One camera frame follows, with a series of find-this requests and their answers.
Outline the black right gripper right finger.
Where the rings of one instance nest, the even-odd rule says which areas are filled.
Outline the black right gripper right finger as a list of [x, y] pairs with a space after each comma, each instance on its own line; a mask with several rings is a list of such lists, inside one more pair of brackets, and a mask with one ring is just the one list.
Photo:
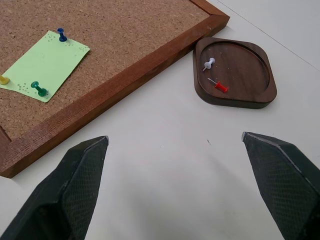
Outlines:
[[292, 143], [243, 132], [260, 195], [286, 240], [320, 238], [320, 170]]

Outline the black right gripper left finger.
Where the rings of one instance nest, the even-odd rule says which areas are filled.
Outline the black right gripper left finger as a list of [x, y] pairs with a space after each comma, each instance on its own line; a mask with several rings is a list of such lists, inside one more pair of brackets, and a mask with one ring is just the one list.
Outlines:
[[108, 136], [70, 148], [33, 190], [2, 240], [83, 240], [99, 194]]

